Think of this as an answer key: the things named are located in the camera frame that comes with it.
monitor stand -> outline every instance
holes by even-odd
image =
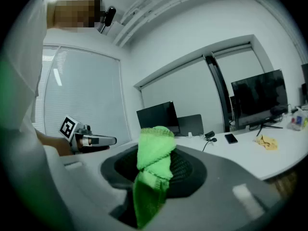
[[[276,127],[276,126],[261,124],[259,133],[261,132],[262,128],[282,128],[282,127]]]

white wall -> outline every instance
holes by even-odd
[[[64,46],[78,47],[80,49],[94,51],[120,60],[122,92],[127,115],[128,128],[132,139],[139,136],[140,125],[136,111],[143,108],[141,92],[133,87],[134,74],[131,69],[130,54],[127,49],[113,45],[110,39],[101,35],[94,28],[86,28],[78,32],[59,29],[47,30],[44,44],[61,44]]]
[[[207,45],[251,34],[264,48],[273,68],[282,69],[289,103],[300,104],[299,88],[304,83],[300,57],[279,22],[254,0],[204,3],[135,39],[131,45],[134,82]]]

person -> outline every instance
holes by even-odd
[[[33,133],[43,145],[71,155],[69,142],[34,129],[35,99],[47,29],[95,27],[103,19],[102,0],[31,0],[12,26],[0,54],[0,127]]]

smartphone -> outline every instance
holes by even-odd
[[[233,134],[226,134],[225,137],[229,144],[234,144],[238,142]]]

white shirt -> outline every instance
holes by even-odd
[[[3,128],[35,133],[31,113],[38,95],[46,17],[46,0],[30,0],[3,44],[0,55],[0,126]]]

